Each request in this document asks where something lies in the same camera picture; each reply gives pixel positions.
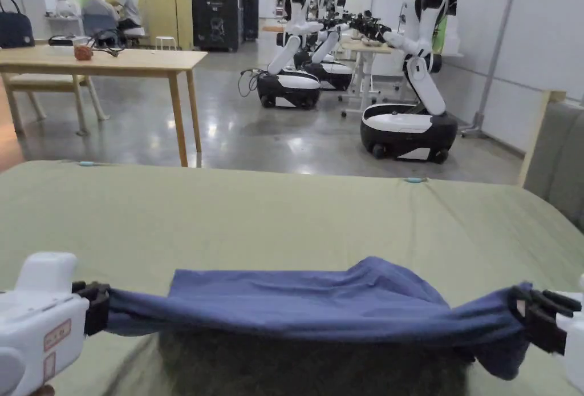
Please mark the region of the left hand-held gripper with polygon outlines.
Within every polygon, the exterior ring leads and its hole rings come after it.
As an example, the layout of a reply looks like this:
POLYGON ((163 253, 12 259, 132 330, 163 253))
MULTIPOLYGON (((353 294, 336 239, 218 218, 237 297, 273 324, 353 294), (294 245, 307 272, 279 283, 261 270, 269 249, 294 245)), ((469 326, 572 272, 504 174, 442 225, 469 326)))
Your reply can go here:
POLYGON ((1 294, 1 395, 40 389, 107 327, 110 285, 72 282, 77 263, 71 253, 34 253, 1 294))

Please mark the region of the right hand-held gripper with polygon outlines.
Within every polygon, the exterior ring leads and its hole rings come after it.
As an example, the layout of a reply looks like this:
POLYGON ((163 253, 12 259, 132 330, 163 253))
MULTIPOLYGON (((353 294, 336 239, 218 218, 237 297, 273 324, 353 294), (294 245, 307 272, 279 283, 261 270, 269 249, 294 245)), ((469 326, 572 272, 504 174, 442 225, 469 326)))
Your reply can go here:
POLYGON ((563 355, 565 376, 583 395, 583 275, 579 289, 559 294, 513 286, 509 299, 518 315, 525 317, 530 342, 547 353, 563 355))

